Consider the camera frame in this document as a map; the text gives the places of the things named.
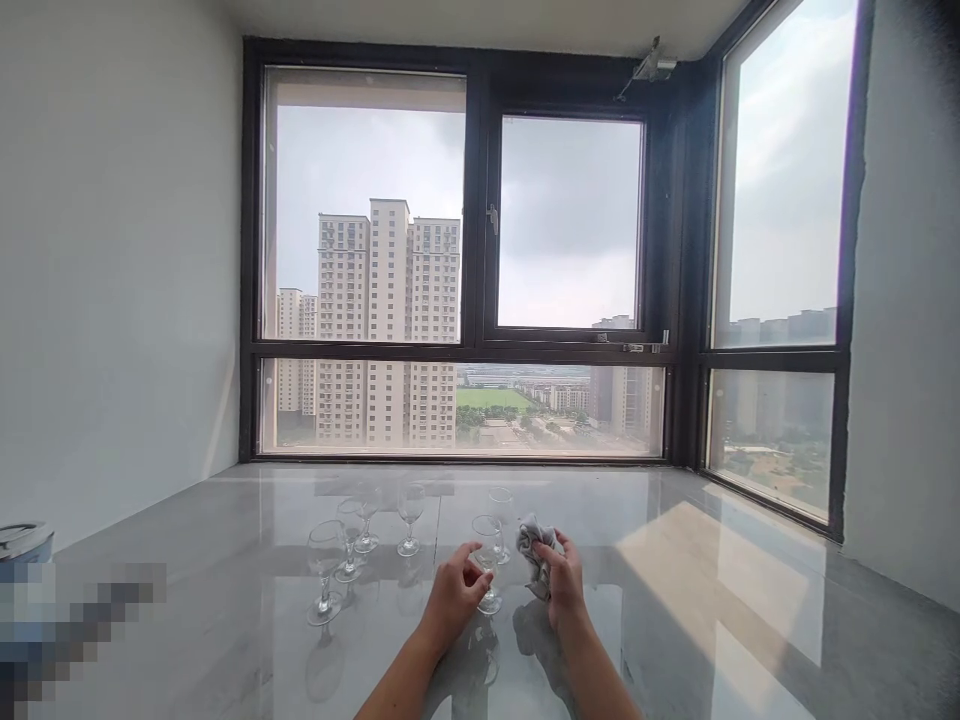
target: high-rise building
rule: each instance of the high-rise building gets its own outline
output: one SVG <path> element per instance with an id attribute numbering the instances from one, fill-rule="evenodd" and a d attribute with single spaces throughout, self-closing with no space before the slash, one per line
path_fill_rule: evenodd
<path id="1" fill-rule="evenodd" d="M 832 344 L 837 309 L 803 310 L 787 318 L 745 318 L 729 324 L 725 342 L 735 347 Z M 803 375 L 778 372 L 732 372 L 724 382 L 730 427 L 716 435 L 771 443 L 787 428 L 827 428 L 832 398 L 810 392 Z"/>
<path id="2" fill-rule="evenodd" d="M 370 218 L 320 215 L 318 336 L 456 341 L 460 221 L 411 218 L 405 200 L 372 198 Z M 453 447 L 449 363 L 316 361 L 317 442 Z"/>
<path id="3" fill-rule="evenodd" d="M 593 327 L 629 329 L 635 325 L 629 316 L 615 315 Z M 589 415 L 600 429 L 640 441 L 653 450 L 660 447 L 663 387 L 655 368 L 593 367 L 588 399 Z"/>
<path id="4" fill-rule="evenodd" d="M 582 382 L 525 379 L 517 383 L 517 389 L 531 400 L 558 412 L 586 411 L 590 407 L 590 381 L 587 378 Z"/>
<path id="5" fill-rule="evenodd" d="M 277 298 L 278 337 L 284 340 L 316 336 L 317 297 L 297 288 L 280 288 Z M 280 413 L 316 414 L 314 360 L 281 358 L 277 361 L 277 410 Z"/>

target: hand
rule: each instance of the hand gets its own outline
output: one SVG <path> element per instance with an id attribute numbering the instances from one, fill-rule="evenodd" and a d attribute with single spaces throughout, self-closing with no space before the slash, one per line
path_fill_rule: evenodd
<path id="1" fill-rule="evenodd" d="M 533 543 L 533 551 L 550 566 L 550 603 L 547 614 L 550 626 L 558 630 L 562 623 L 589 620 L 583 600 L 583 565 L 573 540 L 557 530 L 557 540 L 563 547 L 561 555 L 540 542 Z"/>
<path id="2" fill-rule="evenodd" d="M 437 568 L 417 634 L 429 643 L 438 658 L 460 637 L 490 589 L 493 575 L 481 573 L 469 559 L 470 553 L 480 547 L 478 542 L 464 543 Z"/>

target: sports field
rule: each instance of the sports field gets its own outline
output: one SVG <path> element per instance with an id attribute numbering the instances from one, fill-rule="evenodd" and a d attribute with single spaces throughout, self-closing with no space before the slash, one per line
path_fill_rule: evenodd
<path id="1" fill-rule="evenodd" d="M 516 390 L 502 388 L 457 388 L 457 407 L 515 407 L 521 410 L 532 403 Z"/>

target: cleaning cloth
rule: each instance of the cleaning cloth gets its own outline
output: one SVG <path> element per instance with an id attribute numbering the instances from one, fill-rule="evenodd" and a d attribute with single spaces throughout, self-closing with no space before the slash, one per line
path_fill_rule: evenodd
<path id="1" fill-rule="evenodd" d="M 517 533 L 517 552 L 523 555 L 530 564 L 530 582 L 527 587 L 530 592 L 546 602 L 550 599 L 550 566 L 533 550 L 533 541 L 542 542 L 547 547 L 556 549 L 557 534 L 550 525 L 541 525 L 537 516 L 530 513 L 520 521 L 520 530 Z"/>

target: finger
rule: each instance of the finger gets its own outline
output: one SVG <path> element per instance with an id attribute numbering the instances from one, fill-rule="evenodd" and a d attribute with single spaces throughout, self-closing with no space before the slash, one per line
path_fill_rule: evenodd
<path id="1" fill-rule="evenodd" d="M 580 562 L 580 551 L 577 550 L 577 546 L 573 540 L 570 539 L 570 536 L 561 532 L 560 530 L 557 530 L 556 532 L 557 540 L 559 540 L 560 544 L 563 546 L 563 552 L 566 554 L 566 556 L 571 561 L 576 560 L 577 562 Z"/>
<path id="2" fill-rule="evenodd" d="M 483 570 L 477 567 L 477 564 L 473 562 L 473 560 L 467 558 L 463 563 L 463 582 L 467 587 L 473 585 L 481 575 L 483 575 Z"/>
<path id="3" fill-rule="evenodd" d="M 493 575 L 491 573 L 484 573 L 477 581 L 467 588 L 467 597 L 470 598 L 470 601 L 474 605 L 479 605 L 480 601 L 483 600 L 483 596 L 487 594 L 487 590 L 490 589 L 490 583 L 493 582 Z"/>
<path id="4" fill-rule="evenodd" d="M 470 555 L 470 553 L 472 553 L 474 550 L 479 550 L 482 547 L 483 545 L 478 542 L 464 543 L 454 551 L 453 555 L 450 556 L 450 560 L 448 562 L 451 565 L 456 565 L 457 567 L 463 567 L 463 564 L 466 562 L 467 557 Z"/>
<path id="5" fill-rule="evenodd" d="M 533 544 L 533 551 L 546 560 L 550 567 L 558 567 L 565 562 L 563 555 L 549 545 L 544 545 L 542 542 L 535 542 Z"/>

